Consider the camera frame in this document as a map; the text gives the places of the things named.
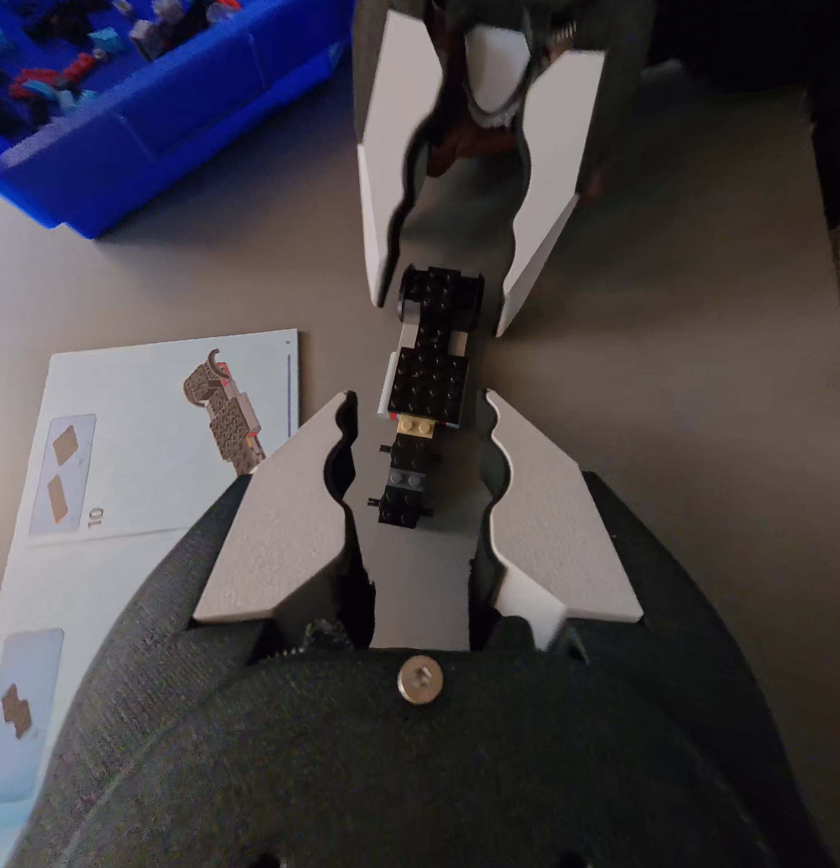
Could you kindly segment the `grey desk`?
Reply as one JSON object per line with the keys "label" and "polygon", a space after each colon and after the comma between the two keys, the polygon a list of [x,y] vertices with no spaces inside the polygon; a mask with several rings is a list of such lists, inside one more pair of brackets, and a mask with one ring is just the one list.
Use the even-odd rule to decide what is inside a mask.
{"label": "grey desk", "polygon": [[[468,644],[487,491],[444,451],[429,531],[381,527],[375,414],[400,326],[362,257],[350,63],[98,242],[0,198],[0,588],[55,353],[300,331],[302,415],[359,399],[348,501],[378,646]],[[629,505],[761,680],[840,865],[840,302],[798,90],[641,83],[598,201],[577,209],[471,374]]]}

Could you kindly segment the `grey red brick model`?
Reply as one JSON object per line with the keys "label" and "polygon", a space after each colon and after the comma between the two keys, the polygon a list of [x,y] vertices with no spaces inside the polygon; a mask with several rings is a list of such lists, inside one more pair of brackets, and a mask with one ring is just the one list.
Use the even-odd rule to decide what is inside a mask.
{"label": "grey red brick model", "polygon": [[469,338],[479,325],[486,281],[455,269],[409,266],[397,311],[402,323],[390,355],[378,416],[395,423],[384,491],[370,498],[378,522],[416,528],[434,511],[428,479],[441,463],[447,430],[461,425],[469,380]]}

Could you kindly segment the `person's right hand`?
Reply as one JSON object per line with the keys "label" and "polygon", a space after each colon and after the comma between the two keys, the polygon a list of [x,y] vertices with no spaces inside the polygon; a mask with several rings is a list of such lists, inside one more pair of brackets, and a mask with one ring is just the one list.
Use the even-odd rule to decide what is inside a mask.
{"label": "person's right hand", "polygon": [[462,34],[448,33],[436,47],[444,50],[446,66],[429,126],[427,176],[439,178],[461,159],[502,156],[516,151],[518,143],[512,125],[482,127],[470,114]]}

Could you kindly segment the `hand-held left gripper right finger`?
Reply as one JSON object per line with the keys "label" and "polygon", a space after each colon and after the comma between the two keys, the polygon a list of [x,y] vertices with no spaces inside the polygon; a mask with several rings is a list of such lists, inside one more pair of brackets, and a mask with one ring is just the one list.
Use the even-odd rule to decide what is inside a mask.
{"label": "hand-held left gripper right finger", "polygon": [[547,650],[566,620],[637,623],[643,609],[576,461],[500,394],[478,395],[484,508],[469,578],[469,646],[527,622]]}

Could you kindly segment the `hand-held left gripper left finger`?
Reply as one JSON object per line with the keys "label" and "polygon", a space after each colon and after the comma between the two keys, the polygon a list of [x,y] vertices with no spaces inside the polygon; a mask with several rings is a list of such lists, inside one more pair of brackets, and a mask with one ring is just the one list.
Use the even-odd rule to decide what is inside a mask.
{"label": "hand-held left gripper left finger", "polygon": [[317,621],[352,645],[375,631],[375,587],[344,497],[356,470],[355,392],[339,392],[252,472],[193,613],[198,623],[266,620],[284,645]]}

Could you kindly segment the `brick instruction booklet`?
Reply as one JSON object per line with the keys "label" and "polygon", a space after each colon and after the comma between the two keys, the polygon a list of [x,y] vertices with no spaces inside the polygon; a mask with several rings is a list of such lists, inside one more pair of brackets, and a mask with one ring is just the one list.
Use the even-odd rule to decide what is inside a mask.
{"label": "brick instruction booklet", "polygon": [[52,357],[0,590],[0,866],[127,603],[236,472],[186,380],[228,372],[273,452],[299,422],[295,329]]}

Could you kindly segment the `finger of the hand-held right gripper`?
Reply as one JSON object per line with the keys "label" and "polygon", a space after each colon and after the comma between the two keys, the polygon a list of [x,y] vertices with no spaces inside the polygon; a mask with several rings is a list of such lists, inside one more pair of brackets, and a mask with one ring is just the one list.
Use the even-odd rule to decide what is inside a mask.
{"label": "finger of the hand-held right gripper", "polygon": [[356,9],[356,132],[364,263],[383,307],[426,175],[443,83],[425,9]]}
{"label": "finger of the hand-held right gripper", "polygon": [[513,218],[513,257],[502,284],[500,338],[534,287],[577,204],[577,179],[605,65],[605,51],[568,50],[529,87],[521,117],[528,158]]}

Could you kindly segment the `blue plastic bin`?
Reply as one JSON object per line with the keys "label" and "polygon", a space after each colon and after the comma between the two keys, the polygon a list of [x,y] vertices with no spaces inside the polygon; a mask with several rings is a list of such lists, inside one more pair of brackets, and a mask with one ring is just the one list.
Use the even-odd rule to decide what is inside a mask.
{"label": "blue plastic bin", "polygon": [[0,196],[46,228],[94,239],[274,109],[331,78],[354,2],[242,2],[155,61],[131,48],[88,81],[90,106],[10,145]]}

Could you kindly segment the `pile of small bricks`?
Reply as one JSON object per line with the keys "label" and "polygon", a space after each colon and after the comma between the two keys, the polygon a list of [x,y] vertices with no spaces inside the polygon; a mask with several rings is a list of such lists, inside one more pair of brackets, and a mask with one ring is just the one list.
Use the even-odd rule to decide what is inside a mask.
{"label": "pile of small bricks", "polygon": [[245,2],[0,2],[0,136],[75,114],[132,72],[240,13]]}

